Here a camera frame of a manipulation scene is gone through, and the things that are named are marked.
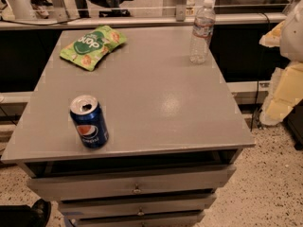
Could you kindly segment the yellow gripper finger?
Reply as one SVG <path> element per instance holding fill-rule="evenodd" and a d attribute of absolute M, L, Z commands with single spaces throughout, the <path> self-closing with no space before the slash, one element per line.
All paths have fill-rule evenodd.
<path fill-rule="evenodd" d="M 303 99 L 303 63 L 292 61 L 285 69 L 276 68 L 264 99 L 259 121 L 274 126 Z"/>
<path fill-rule="evenodd" d="M 284 21 L 280 22 L 273 29 L 263 35 L 259 40 L 259 44 L 266 47 L 280 47 L 281 30 L 284 24 Z"/>

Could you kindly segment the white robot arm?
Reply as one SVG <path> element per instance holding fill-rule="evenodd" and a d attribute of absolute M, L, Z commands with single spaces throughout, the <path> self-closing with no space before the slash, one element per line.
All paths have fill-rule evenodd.
<path fill-rule="evenodd" d="M 294 6 L 284 21 L 263 35 L 259 43 L 278 47 L 280 55 L 290 61 L 284 69 L 275 69 L 268 96 L 261 106 L 260 122 L 274 126 L 303 99 L 303 0 Z"/>

